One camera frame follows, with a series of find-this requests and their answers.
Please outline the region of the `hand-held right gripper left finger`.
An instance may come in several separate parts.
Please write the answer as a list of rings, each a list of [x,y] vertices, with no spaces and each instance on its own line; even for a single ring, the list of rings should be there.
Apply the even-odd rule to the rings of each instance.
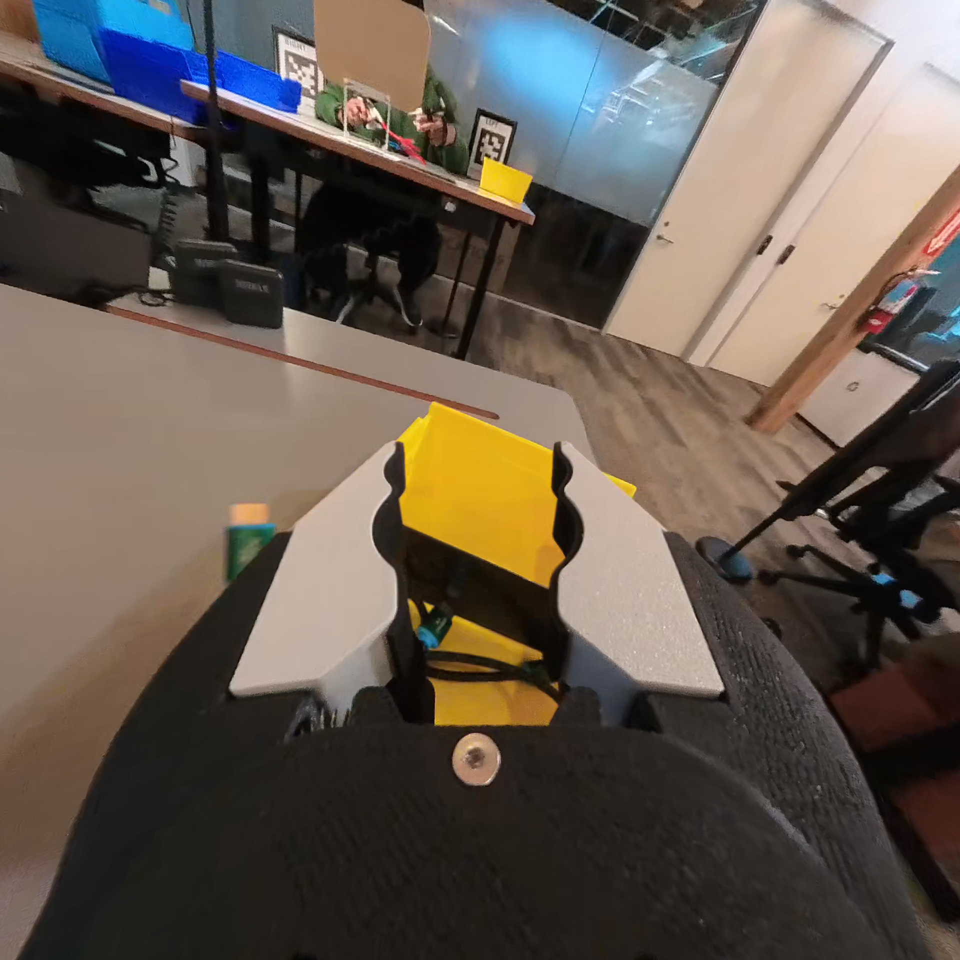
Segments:
[[[411,682],[403,444],[386,443],[294,524],[229,682],[238,699],[310,691],[347,711]]]

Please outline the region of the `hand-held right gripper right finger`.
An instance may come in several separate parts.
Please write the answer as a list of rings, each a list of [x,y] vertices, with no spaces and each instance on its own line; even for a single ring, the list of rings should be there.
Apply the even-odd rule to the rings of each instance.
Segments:
[[[551,489],[560,677],[601,703],[720,699],[724,682],[662,524],[568,441],[555,443]]]

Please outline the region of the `large yellow plastic bin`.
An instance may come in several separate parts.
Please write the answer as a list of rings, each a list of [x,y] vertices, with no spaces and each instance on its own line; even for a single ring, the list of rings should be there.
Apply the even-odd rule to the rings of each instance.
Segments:
[[[642,695],[600,702],[561,677],[554,450],[440,404],[399,440],[402,570],[435,723],[546,726],[585,689],[604,725],[629,726]]]

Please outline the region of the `small green and tan object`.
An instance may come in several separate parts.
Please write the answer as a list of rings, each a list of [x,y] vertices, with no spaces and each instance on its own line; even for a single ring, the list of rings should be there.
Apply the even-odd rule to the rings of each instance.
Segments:
[[[227,514],[223,570],[225,582],[231,584],[270,544],[277,526],[266,503],[235,503]]]

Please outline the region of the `black office chair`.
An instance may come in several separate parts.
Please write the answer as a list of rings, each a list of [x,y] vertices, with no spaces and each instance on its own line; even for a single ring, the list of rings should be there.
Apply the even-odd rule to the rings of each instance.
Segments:
[[[943,609],[958,610],[958,595],[914,555],[934,508],[942,506],[948,513],[958,507],[958,481],[947,478],[939,483],[937,497],[896,511],[905,498],[939,476],[958,446],[959,363],[942,359],[886,412],[798,484],[787,486],[777,509],[740,541],[745,546],[776,522],[823,511],[839,540],[870,556],[871,564],[854,569],[811,544],[789,544],[789,557],[814,556],[839,579],[788,570],[758,573],[765,586],[792,581],[851,598],[853,611],[866,618],[857,647],[858,665],[864,670],[879,665],[886,622],[917,641],[919,622],[930,623]]]

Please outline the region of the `black hard case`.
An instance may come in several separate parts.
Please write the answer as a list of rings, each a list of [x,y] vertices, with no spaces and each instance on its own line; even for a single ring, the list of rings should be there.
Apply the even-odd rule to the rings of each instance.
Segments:
[[[285,282],[277,269],[223,259],[218,267],[222,313],[234,326],[280,330]]]
[[[237,255],[237,247],[230,242],[178,239],[168,270],[173,299],[186,306],[220,309],[220,270],[225,261]]]

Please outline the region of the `red fire extinguisher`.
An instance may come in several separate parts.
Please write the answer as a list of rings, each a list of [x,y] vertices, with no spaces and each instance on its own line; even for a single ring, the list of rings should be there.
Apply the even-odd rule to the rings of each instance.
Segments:
[[[925,278],[939,273],[939,270],[913,267],[892,276],[859,319],[858,330],[867,335],[882,333],[919,292]]]

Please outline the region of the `dark grey equipment box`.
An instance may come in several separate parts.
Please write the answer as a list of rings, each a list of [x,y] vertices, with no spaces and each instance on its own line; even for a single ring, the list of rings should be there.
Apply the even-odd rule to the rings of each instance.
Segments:
[[[1,282],[91,304],[148,286],[152,242],[140,222],[1,192]]]

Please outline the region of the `white door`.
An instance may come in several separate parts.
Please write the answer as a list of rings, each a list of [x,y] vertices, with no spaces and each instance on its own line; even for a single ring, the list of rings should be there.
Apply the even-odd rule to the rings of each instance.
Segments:
[[[894,93],[793,240],[723,332],[688,362],[772,385],[959,162],[958,66],[926,62]]]
[[[685,352],[891,45],[838,4],[764,4],[610,312],[607,335]]]

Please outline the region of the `small yellow plastic bin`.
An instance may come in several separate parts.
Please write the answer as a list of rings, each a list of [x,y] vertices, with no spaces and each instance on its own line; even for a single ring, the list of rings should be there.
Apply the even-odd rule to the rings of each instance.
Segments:
[[[532,185],[532,174],[484,157],[479,188],[486,194],[515,206],[522,206]]]

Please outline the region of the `long desk with black legs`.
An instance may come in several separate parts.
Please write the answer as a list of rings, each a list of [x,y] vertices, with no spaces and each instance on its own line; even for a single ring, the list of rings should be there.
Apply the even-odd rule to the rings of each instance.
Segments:
[[[233,92],[217,90],[223,115],[241,123],[241,154],[249,165],[250,242],[256,259],[272,257],[269,181],[285,171],[355,188],[414,215],[486,240],[486,252],[453,357],[469,357],[485,305],[501,237],[507,226],[532,226],[523,202],[483,190],[472,180],[418,162],[330,126],[313,115],[288,113]]]

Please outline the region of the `black stand pole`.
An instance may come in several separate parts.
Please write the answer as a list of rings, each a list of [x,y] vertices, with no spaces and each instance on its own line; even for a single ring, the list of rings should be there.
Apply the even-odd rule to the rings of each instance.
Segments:
[[[206,200],[208,236],[213,242],[227,243],[231,239],[229,204],[227,202],[222,162],[223,124],[218,97],[217,48],[215,43],[213,2],[202,2],[203,49],[207,68],[207,145],[206,145]]]

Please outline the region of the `framed printed tag sign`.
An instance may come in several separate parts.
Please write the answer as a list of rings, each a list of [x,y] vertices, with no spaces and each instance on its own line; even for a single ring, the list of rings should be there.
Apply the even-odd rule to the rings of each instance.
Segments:
[[[519,123],[482,107],[475,111],[466,176],[479,183],[484,162],[508,164]]]
[[[324,84],[314,42],[277,25],[271,27],[271,33],[276,72],[285,80],[299,83],[302,100],[313,101]]]

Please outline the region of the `clear acrylic stand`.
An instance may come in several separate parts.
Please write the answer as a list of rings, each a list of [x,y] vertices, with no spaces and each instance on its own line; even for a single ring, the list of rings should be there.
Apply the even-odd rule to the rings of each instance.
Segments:
[[[348,138],[359,138],[362,145],[377,147],[384,154],[390,152],[392,131],[391,102],[388,94],[353,78],[342,81],[342,132]],[[374,142],[364,139],[361,130],[379,132]]]

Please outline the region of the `dark blue storage bin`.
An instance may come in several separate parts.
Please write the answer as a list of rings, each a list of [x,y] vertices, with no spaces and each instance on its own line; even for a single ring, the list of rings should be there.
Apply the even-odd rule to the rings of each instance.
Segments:
[[[186,55],[187,81],[196,84],[206,84],[209,79],[206,58],[194,51],[182,51]],[[230,93],[240,95],[248,100],[257,102],[288,114],[295,114],[302,102],[301,84],[289,78],[282,78],[276,72],[267,70],[257,64],[246,61],[242,57],[218,51],[215,56],[215,72],[218,87]],[[176,110],[171,113],[183,119],[190,119],[198,114],[200,104],[186,97],[182,90],[182,81],[174,81],[174,99]]]
[[[205,105],[182,90],[182,81],[207,84],[208,63],[202,54],[104,27],[98,35],[110,82],[120,97],[191,125],[207,124]]]

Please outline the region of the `light blue storage bin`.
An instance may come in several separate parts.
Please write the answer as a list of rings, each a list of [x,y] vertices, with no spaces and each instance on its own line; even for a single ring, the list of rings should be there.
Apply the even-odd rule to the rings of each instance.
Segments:
[[[44,55],[92,80],[110,84],[100,32],[112,30],[180,49],[194,47],[194,33],[176,2],[34,1]]]

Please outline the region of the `wooden post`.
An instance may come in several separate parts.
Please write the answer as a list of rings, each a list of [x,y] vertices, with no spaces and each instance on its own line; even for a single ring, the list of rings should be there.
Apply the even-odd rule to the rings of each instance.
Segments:
[[[932,241],[959,207],[959,169],[955,169],[861,279],[832,317],[744,418],[762,434],[778,432],[867,335],[864,316],[888,289],[917,277],[935,260]]]

